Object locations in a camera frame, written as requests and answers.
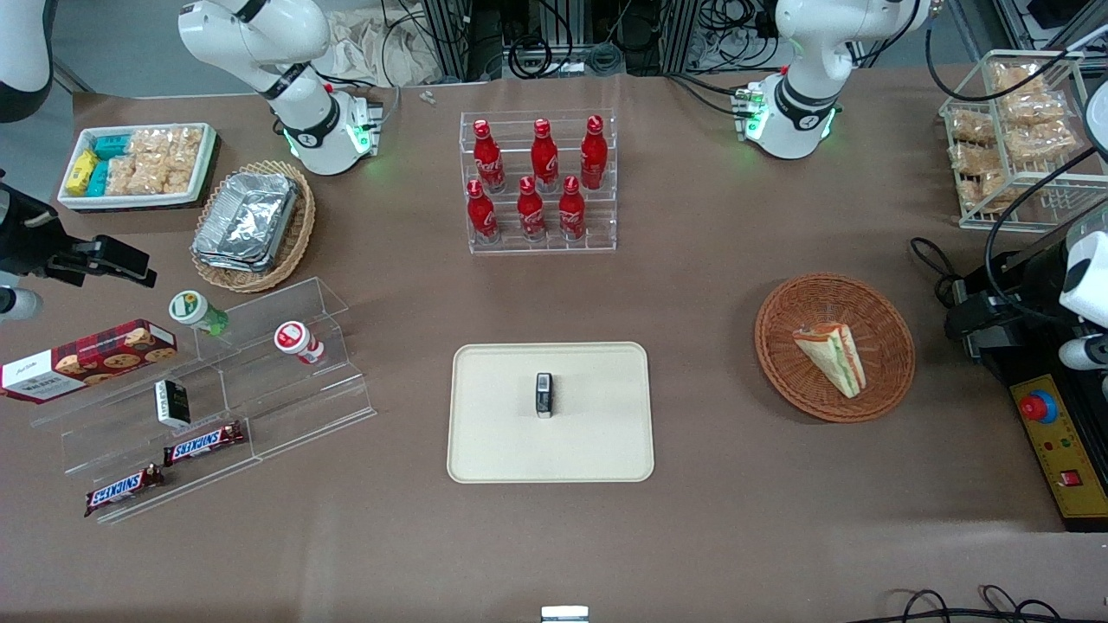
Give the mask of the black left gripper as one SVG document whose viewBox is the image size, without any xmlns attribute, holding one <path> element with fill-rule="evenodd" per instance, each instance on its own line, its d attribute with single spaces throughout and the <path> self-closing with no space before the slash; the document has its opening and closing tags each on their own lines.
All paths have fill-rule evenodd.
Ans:
<svg viewBox="0 0 1108 623">
<path fill-rule="evenodd" d="M 998 254 L 996 261 L 1001 268 L 998 280 L 1006 294 L 1050 319 L 1024 314 L 997 296 L 973 294 L 950 308 L 950 340 L 973 338 L 985 343 L 1028 343 L 1035 334 L 1073 335 L 1075 316 L 1073 312 L 1066 312 L 1058 302 L 1067 272 L 1065 243 L 1044 247 L 1025 261 L 1020 261 L 1020 253 L 1015 251 Z M 971 323 L 965 319 L 1001 321 Z"/>
</svg>

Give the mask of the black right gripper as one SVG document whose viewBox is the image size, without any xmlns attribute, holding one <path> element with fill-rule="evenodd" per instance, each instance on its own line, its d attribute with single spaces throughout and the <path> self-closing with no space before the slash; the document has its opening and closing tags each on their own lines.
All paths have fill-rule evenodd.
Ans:
<svg viewBox="0 0 1108 623">
<path fill-rule="evenodd" d="M 110 276 L 153 288 L 158 273 L 146 269 L 143 275 L 119 266 L 147 266 L 150 256 L 143 251 L 110 235 L 96 235 L 91 241 L 78 241 L 73 252 L 88 257 L 88 264 L 50 261 L 66 241 L 57 210 L 47 202 L 20 190 L 1 185 L 1 270 L 28 275 L 44 268 L 48 279 L 83 287 L 90 276 Z"/>
</svg>

